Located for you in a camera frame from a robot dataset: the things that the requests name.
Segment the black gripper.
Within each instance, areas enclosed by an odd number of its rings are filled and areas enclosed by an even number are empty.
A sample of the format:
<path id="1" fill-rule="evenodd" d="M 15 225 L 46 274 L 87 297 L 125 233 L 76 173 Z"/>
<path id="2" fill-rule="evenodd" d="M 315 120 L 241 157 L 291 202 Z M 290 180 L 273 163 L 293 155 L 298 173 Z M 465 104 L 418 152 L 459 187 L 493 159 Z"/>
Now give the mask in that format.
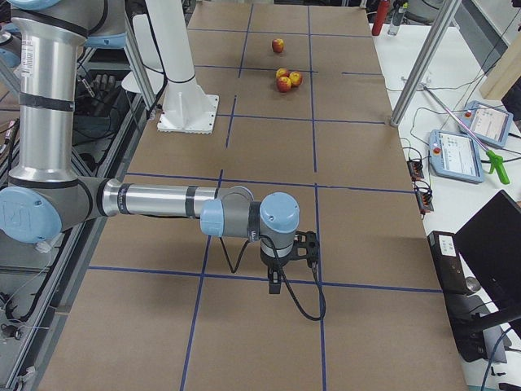
<path id="1" fill-rule="evenodd" d="M 298 250 L 294 246 L 273 250 L 266 239 L 260 241 L 260 258 L 268 267 L 269 294 L 281 292 L 281 275 L 279 267 L 284 267 L 298 257 Z"/>

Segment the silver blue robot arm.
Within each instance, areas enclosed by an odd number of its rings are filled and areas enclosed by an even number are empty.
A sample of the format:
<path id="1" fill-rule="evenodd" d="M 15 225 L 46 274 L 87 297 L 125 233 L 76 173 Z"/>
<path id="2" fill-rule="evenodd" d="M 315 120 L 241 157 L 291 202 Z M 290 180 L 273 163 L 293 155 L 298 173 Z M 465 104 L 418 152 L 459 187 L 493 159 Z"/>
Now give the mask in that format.
<path id="1" fill-rule="evenodd" d="M 89 38 L 126 43 L 122 1 L 14 1 L 22 35 L 20 158 L 1 192 L 1 228 L 35 244 L 97 217 L 188 217 L 205 235 L 260 243 L 269 290 L 298 257 L 300 209 L 287 193 L 255 201 L 245 187 L 154 186 L 80 177 L 71 166 L 77 56 Z"/>

